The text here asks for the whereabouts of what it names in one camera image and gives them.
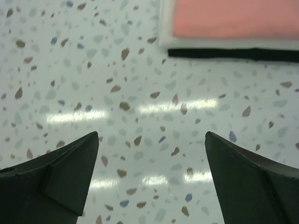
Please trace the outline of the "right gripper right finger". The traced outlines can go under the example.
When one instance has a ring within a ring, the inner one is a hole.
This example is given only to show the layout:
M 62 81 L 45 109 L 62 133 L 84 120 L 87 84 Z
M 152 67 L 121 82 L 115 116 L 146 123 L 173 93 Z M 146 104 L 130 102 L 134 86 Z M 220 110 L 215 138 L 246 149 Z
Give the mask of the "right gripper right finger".
M 207 132 L 205 149 L 224 222 L 297 224 L 299 170 Z

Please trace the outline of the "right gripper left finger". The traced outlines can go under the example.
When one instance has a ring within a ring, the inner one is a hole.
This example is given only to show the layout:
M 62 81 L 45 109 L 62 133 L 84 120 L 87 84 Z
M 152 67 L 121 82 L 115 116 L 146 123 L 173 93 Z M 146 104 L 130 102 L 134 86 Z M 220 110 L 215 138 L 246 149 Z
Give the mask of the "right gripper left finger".
M 75 224 L 84 207 L 99 149 L 91 132 L 0 171 L 2 224 Z

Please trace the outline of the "salmon pink t-shirt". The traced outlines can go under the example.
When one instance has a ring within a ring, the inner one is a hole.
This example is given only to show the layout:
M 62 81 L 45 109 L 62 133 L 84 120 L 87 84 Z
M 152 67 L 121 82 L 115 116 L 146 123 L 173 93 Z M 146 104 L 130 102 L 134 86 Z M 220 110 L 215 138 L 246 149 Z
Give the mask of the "salmon pink t-shirt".
M 297 0 L 178 0 L 173 34 L 207 39 L 299 37 Z

